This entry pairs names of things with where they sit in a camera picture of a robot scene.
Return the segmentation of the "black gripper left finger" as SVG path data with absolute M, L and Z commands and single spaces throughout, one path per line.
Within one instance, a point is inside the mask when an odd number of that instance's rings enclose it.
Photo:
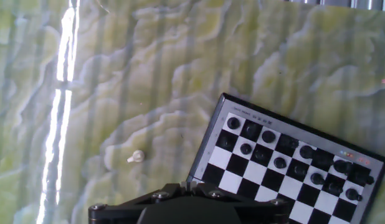
M 189 182 L 173 183 L 127 202 L 95 203 L 88 208 L 88 224 L 138 223 L 143 210 L 150 205 L 185 196 L 188 190 Z

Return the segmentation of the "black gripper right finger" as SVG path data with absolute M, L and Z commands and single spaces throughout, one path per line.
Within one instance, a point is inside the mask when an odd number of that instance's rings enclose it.
M 213 184 L 197 181 L 189 183 L 189 193 L 204 197 L 233 208 L 241 223 L 284 224 L 289 223 L 289 203 L 283 199 L 254 199 L 227 192 Z

